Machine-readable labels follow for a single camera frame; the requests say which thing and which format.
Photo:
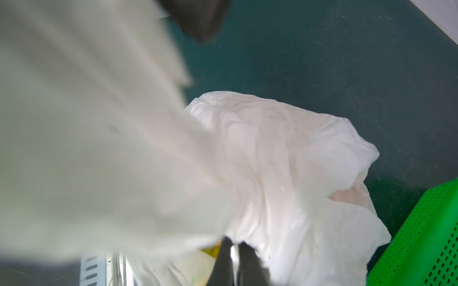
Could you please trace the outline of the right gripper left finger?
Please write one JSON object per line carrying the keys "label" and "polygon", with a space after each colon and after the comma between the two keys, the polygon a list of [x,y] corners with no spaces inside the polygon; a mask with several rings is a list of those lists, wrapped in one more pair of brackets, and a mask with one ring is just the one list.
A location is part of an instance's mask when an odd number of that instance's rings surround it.
{"label": "right gripper left finger", "polygon": [[233,263],[231,259],[232,246],[231,239],[225,237],[221,243],[218,257],[206,286],[234,286]]}

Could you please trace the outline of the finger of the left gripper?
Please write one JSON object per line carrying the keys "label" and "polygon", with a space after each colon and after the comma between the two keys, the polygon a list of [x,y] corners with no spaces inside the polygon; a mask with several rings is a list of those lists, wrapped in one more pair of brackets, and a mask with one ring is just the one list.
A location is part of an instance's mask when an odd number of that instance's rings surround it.
{"label": "finger of the left gripper", "polygon": [[231,8],[232,0],[160,0],[159,5],[189,37],[200,43],[213,40]]}

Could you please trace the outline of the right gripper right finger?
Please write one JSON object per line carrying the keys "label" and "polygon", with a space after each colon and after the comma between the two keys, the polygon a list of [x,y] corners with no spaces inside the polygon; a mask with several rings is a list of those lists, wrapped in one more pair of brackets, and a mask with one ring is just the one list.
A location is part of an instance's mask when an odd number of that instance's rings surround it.
{"label": "right gripper right finger", "polygon": [[269,286],[255,250],[246,243],[239,244],[239,286]]}

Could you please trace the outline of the white plastic bag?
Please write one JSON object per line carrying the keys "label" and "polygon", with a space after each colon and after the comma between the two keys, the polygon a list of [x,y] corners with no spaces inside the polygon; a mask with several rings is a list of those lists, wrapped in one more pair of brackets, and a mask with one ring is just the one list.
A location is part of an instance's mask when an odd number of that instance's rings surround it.
{"label": "white plastic bag", "polygon": [[254,95],[187,104],[165,16],[1,2],[1,258],[120,253],[142,286],[192,286],[227,237],[272,286],[365,285],[391,241],[364,184],[377,148],[346,118]]}

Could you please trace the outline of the green plastic basket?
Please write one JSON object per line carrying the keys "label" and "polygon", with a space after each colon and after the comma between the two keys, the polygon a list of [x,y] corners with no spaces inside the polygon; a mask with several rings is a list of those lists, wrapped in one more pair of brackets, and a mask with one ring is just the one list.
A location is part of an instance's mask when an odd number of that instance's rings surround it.
{"label": "green plastic basket", "polygon": [[458,182],[427,190],[367,277],[369,286],[458,283]]}

